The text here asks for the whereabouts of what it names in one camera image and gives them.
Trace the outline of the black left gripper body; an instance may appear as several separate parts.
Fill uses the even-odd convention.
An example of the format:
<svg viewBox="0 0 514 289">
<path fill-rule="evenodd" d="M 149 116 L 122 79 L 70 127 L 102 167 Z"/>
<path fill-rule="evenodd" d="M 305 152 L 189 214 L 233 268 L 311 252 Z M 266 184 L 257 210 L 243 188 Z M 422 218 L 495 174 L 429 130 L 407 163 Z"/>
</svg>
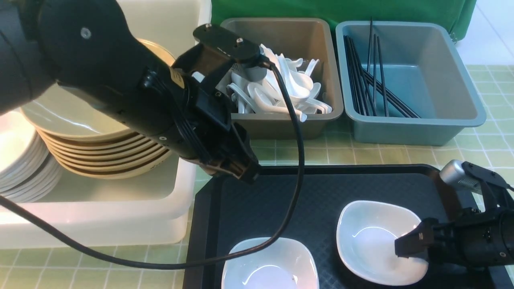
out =
<svg viewBox="0 0 514 289">
<path fill-rule="evenodd" d="M 225 94 L 213 86 L 204 88 L 192 75 L 171 68 L 169 116 L 169 150 L 207 171 L 235 176 L 229 146 L 233 121 Z"/>
</svg>

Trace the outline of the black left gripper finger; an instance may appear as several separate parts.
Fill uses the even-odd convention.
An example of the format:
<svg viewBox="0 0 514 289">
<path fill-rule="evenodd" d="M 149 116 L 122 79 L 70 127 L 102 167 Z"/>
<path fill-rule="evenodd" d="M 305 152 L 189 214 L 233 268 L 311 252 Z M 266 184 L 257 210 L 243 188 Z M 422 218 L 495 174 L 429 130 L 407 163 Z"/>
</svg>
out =
<svg viewBox="0 0 514 289">
<path fill-rule="evenodd" d="M 229 136 L 232 159 L 236 168 L 233 169 L 237 179 L 252 184 L 258 178 L 261 165 L 253 152 L 250 136 L 246 129 L 238 123 L 233 123 Z"/>
</svg>

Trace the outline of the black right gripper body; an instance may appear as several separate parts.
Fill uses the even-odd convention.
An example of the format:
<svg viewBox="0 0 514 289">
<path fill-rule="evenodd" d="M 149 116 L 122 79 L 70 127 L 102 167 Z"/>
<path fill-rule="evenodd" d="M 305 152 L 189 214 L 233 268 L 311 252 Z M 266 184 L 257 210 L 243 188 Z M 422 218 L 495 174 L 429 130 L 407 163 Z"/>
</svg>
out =
<svg viewBox="0 0 514 289">
<path fill-rule="evenodd" d="M 430 222 L 430 262 L 463 267 L 513 264 L 513 210 L 496 208 L 477 213 L 465 209 L 453 222 Z"/>
</svg>

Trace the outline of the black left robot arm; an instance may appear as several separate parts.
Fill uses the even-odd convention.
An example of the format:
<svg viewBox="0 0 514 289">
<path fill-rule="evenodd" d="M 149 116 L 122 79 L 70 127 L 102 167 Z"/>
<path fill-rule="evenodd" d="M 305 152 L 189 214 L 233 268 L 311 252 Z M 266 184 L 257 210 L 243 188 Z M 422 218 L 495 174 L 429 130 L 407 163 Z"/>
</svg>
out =
<svg viewBox="0 0 514 289">
<path fill-rule="evenodd" d="M 216 24 L 172 66 L 138 41 L 115 0 L 2 0 L 1 113 L 58 84 L 92 108 L 196 163 L 246 183 L 261 170 L 217 85 L 259 46 Z"/>
</svg>

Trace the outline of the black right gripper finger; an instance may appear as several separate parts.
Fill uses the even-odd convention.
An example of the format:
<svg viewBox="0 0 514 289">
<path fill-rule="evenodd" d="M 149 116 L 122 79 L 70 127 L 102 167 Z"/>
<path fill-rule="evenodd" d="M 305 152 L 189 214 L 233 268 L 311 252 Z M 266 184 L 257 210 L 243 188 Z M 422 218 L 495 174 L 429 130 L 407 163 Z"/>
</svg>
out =
<svg viewBox="0 0 514 289">
<path fill-rule="evenodd" d="M 435 245 L 436 218 L 426 218 L 417 227 L 394 241 L 395 254 L 402 258 L 429 258 L 429 248 Z"/>
</svg>

